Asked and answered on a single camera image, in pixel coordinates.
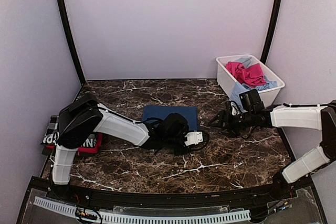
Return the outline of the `black white plaid shirt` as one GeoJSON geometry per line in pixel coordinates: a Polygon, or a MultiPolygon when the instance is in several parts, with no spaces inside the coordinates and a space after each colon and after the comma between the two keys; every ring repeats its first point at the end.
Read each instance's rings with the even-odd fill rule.
{"type": "MultiPolygon", "coordinates": [[[[48,148],[53,149],[57,144],[57,140],[59,138],[58,131],[58,116],[52,115],[50,117],[50,121],[47,126],[47,130],[43,140],[41,141],[41,145],[46,145],[48,148]]],[[[94,133],[90,134],[86,141],[83,143],[81,148],[99,148],[101,146],[102,134],[94,133]]]]}

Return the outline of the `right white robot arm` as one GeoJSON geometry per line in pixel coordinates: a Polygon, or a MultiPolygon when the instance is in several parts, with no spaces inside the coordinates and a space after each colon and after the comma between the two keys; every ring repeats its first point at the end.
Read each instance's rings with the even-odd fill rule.
{"type": "Polygon", "coordinates": [[[240,108],[234,101],[227,101],[209,126],[221,129],[229,137],[237,137],[249,127],[292,128],[320,132],[321,141],[313,149],[287,165],[273,178],[268,195],[280,199],[288,185],[335,162],[335,103],[317,105],[271,105],[263,102],[243,102],[240,108]]]}

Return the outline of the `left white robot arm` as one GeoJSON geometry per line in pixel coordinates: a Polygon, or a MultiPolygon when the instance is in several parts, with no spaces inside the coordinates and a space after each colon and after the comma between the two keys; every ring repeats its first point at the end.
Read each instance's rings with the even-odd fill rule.
{"type": "Polygon", "coordinates": [[[110,110],[91,93],[59,112],[57,129],[51,177],[53,191],[63,201],[74,197],[74,189],[68,185],[74,157],[92,133],[117,137],[147,150],[169,147],[175,155],[200,151],[209,142],[208,133],[190,130],[187,119],[179,113],[136,121],[110,110]]]}

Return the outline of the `blue garment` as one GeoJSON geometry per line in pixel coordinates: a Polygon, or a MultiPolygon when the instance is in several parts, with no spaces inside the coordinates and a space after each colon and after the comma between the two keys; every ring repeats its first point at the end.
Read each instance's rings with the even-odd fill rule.
{"type": "Polygon", "coordinates": [[[200,129],[197,108],[195,106],[147,105],[144,107],[142,120],[144,121],[148,118],[165,119],[171,113],[178,113],[184,116],[188,122],[190,131],[198,131],[200,129]]]}

